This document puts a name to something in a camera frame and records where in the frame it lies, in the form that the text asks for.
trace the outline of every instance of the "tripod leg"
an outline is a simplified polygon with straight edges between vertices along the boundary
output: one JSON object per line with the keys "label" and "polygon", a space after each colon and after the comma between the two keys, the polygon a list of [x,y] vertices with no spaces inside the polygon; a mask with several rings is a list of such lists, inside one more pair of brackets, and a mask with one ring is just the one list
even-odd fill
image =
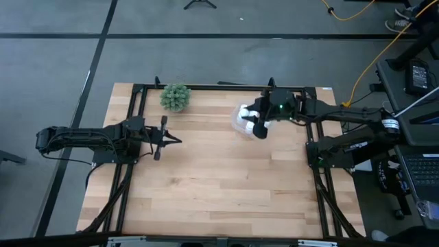
{"label": "tripod leg", "polygon": [[184,8],[183,8],[183,10],[187,10],[191,5],[192,5],[192,3],[195,3],[197,0],[192,0],[190,3],[188,3]]}
{"label": "tripod leg", "polygon": [[211,3],[209,0],[204,0],[206,3],[208,3],[212,8],[217,8],[217,6],[213,3]]}

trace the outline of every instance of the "metal bracket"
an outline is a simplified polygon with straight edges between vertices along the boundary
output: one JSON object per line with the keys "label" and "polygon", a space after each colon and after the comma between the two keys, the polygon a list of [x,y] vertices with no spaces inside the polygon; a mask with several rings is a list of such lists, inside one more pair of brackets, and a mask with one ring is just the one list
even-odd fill
{"label": "metal bracket", "polygon": [[142,242],[146,241],[146,236],[129,236],[129,237],[109,237],[108,244],[122,244],[128,242]]}
{"label": "metal bracket", "polygon": [[298,240],[299,246],[304,247],[337,247],[336,242],[325,242],[325,241],[316,241],[316,240]]}

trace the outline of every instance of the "laptop keyboard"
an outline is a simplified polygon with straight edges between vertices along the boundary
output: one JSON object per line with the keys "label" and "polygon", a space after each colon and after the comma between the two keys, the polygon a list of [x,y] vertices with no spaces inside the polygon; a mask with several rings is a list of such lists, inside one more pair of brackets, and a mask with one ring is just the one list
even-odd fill
{"label": "laptop keyboard", "polygon": [[439,186],[439,158],[407,155],[404,160],[415,185]]}

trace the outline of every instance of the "white sticker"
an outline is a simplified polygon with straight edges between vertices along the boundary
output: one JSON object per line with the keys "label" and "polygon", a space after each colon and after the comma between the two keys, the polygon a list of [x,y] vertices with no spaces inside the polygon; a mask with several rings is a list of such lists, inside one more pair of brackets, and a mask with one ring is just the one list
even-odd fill
{"label": "white sticker", "polygon": [[383,123],[384,128],[396,128],[399,129],[399,122],[395,119],[384,119],[381,121]]}
{"label": "white sticker", "polygon": [[357,143],[357,144],[351,145],[351,148],[362,148],[362,147],[364,147],[365,145],[368,145],[368,142],[367,142],[367,141],[364,141],[364,142],[362,142],[362,143]]}
{"label": "white sticker", "polygon": [[423,154],[424,158],[439,158],[439,154]]}

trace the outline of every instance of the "potted plant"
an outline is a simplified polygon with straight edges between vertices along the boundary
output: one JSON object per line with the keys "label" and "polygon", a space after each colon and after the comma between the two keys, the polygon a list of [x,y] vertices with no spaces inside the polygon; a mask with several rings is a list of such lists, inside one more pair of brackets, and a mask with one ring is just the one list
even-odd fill
{"label": "potted plant", "polygon": [[184,84],[167,85],[160,95],[160,105],[165,110],[177,113],[187,107],[190,97],[191,89],[188,89]]}

